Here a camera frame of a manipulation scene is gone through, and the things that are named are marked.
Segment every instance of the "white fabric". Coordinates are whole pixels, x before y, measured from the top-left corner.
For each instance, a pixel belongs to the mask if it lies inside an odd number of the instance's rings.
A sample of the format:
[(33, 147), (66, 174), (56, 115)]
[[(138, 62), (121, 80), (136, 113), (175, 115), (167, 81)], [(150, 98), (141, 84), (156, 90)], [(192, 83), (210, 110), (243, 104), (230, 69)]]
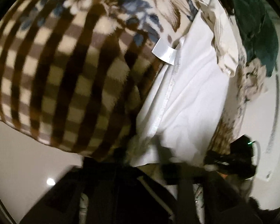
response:
[[(138, 114), (138, 136), (134, 139), (137, 146), (141, 148), (158, 133), (163, 136), (162, 145), (172, 148), (175, 156), (195, 165), (202, 163), (220, 119), (229, 82), (217, 65), (213, 37), (199, 10), (182, 39), (175, 66), (163, 67)], [(157, 159), (154, 146), (150, 146), (132, 165)]]
[(200, 5), (206, 22), (215, 34), (218, 65), (224, 73), (234, 77), (239, 52), (229, 18), (219, 0), (202, 0)]

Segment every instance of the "green cloth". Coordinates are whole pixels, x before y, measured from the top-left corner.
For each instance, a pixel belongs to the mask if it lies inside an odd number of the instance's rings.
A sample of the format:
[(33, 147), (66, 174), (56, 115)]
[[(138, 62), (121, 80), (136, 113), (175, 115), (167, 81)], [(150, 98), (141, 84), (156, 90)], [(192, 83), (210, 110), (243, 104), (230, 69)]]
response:
[(232, 0), (247, 62), (258, 57), (272, 75), (279, 50), (275, 27), (262, 0)]

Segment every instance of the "floral blanket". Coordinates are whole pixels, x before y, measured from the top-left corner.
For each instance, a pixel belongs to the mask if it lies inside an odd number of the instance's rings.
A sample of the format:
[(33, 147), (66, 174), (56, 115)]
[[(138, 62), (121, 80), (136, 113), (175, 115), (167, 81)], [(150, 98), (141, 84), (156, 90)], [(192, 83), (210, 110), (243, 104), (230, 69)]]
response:
[(0, 120), (35, 140), (103, 160), (136, 116), (198, 0), (17, 0), (0, 21)]

